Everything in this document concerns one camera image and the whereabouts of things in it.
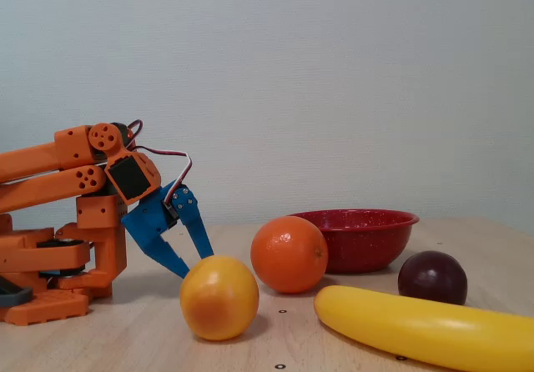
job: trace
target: speckled red bowl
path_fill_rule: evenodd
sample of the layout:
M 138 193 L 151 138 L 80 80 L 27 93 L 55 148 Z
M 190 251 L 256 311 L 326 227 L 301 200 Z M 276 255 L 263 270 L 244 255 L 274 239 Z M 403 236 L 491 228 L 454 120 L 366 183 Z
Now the speckled red bowl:
M 332 209 L 294 214 L 309 220 L 328 244 L 327 274 L 363 274 L 391 264 L 408 244 L 414 214 L 387 209 Z

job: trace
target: wooden table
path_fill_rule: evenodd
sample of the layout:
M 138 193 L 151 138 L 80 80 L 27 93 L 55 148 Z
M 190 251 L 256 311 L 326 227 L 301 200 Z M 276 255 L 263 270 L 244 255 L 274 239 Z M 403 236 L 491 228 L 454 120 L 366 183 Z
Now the wooden table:
M 214 226 L 214 251 L 242 259 L 259 226 Z M 198 260 L 181 228 L 169 232 L 184 260 Z M 486 219 L 425 219 L 406 251 L 386 270 L 326 276 L 320 286 L 349 284 L 396 293 L 396 274 L 410 255 L 437 249 L 457 258 L 469 279 L 470 306 L 534 317 L 534 238 Z M 363 371 L 445 369 L 357 344 L 323 327 L 314 293 L 286 296 L 260 285 L 259 314 L 238 339 L 212 344 L 196 339 L 179 307 L 181 279 L 128 244 L 128 267 L 115 280 L 113 299 L 95 302 L 88 316 L 17 327 L 0 324 L 0 371 Z

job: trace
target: dark red plum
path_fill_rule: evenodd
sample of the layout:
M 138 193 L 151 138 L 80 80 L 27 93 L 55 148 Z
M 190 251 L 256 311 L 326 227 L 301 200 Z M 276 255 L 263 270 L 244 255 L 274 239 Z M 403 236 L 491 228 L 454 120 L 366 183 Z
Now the dark red plum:
M 409 257 L 400 268 L 398 285 L 399 294 L 407 297 L 466 303 L 466 272 L 458 261 L 439 251 L 423 251 Z

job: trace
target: orange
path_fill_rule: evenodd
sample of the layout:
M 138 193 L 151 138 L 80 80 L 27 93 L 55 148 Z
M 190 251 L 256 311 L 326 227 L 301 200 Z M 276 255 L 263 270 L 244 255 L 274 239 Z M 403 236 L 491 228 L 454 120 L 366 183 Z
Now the orange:
M 212 255 L 185 276 L 180 306 L 185 322 L 206 340 L 226 340 L 243 333 L 258 312 L 259 290 L 239 260 Z
M 313 288 L 326 271 L 328 249 L 311 222 L 284 216 L 271 220 L 255 235 L 250 259 L 258 278 L 281 293 Z

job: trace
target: plastic banana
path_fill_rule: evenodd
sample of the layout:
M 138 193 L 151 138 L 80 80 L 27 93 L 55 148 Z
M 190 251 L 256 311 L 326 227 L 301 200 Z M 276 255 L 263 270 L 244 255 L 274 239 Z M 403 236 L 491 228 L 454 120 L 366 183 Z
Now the plastic banana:
M 460 305 L 329 286 L 319 319 L 393 354 L 469 372 L 533 372 L 534 319 Z

